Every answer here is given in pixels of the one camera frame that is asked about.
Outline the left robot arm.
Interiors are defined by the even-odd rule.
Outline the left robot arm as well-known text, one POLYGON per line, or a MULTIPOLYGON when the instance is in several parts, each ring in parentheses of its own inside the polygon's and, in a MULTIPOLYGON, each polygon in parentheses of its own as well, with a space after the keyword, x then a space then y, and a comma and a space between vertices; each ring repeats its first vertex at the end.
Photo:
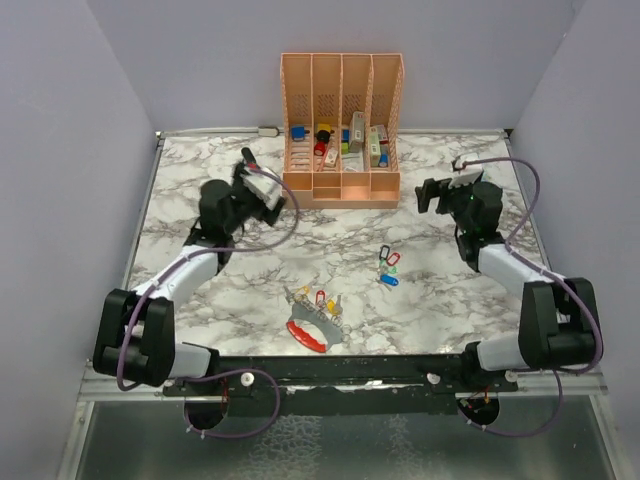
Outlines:
POLYGON ((115 378, 119 389, 159 387, 186 378, 206 395, 220 385, 221 371, 207 347, 179 343, 175 313, 204 283, 241 252, 234 235, 250 219, 272 226, 286 204, 282 180, 271 170, 239 162, 230 182, 210 180, 200 188, 199 215, 178 256, 131 290, 105 298, 93 368, 115 378))

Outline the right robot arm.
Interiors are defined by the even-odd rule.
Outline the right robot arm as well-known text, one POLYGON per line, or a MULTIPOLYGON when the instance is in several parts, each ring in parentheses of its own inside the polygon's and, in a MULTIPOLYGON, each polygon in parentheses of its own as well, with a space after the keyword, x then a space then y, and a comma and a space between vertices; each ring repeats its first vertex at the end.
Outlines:
POLYGON ((459 367, 467 389, 483 390, 499 370, 563 369, 599 357, 602 339, 593 285, 549 272, 507 248, 499 232, 499 186, 482 180, 456 185, 452 179, 427 179, 415 194, 420 213, 436 200, 436 213, 452 217, 461 259, 521 301, 516 334, 468 347, 474 358, 459 367))

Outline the metal key holder red handle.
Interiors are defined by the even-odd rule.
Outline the metal key holder red handle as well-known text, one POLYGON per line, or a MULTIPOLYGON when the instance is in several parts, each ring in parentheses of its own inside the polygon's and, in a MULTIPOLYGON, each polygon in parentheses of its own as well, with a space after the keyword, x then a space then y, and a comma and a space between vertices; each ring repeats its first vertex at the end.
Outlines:
MULTIPOLYGON (((343 313, 334 316, 327 310, 326 305, 323 308, 315 305, 316 292, 323 289, 313 291, 310 287, 311 291, 307 297, 295 298, 294 292, 297 289, 284 287, 285 300, 291 307, 285 326, 291 336, 305 348, 320 354, 328 353, 336 345, 348 343, 351 340, 351 330, 343 322, 343 313)), ((332 299, 326 293, 326 302, 335 302, 336 299, 332 299)))

